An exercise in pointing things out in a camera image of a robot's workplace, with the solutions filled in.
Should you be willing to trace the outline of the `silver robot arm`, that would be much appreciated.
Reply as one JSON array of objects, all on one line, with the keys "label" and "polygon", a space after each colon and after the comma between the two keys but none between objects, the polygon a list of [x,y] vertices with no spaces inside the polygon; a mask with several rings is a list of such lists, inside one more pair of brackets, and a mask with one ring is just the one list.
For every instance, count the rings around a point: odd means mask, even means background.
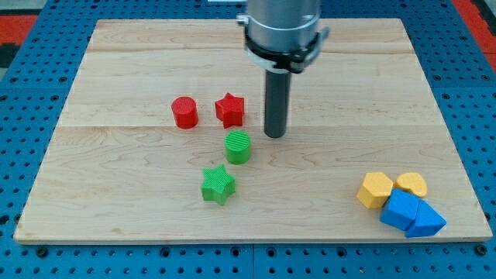
[{"label": "silver robot arm", "polygon": [[275,74],[300,74],[320,54],[330,28],[319,28],[319,0],[249,0],[236,16],[248,57]]}]

